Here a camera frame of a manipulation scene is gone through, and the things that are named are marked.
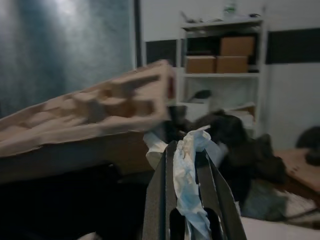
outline cardboard box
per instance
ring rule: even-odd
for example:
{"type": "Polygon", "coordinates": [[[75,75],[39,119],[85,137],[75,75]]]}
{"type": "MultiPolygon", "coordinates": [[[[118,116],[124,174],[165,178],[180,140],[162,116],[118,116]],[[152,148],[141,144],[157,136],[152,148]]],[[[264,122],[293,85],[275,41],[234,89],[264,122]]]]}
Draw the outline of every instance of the cardboard box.
{"type": "Polygon", "coordinates": [[[253,36],[223,37],[221,39],[221,56],[252,56],[255,38],[253,36]]]}
{"type": "Polygon", "coordinates": [[[187,56],[186,73],[214,74],[216,72],[216,58],[214,56],[187,56]]]}
{"type": "Polygon", "coordinates": [[[248,72],[247,56],[218,56],[216,63],[218,74],[237,74],[248,72]]]}

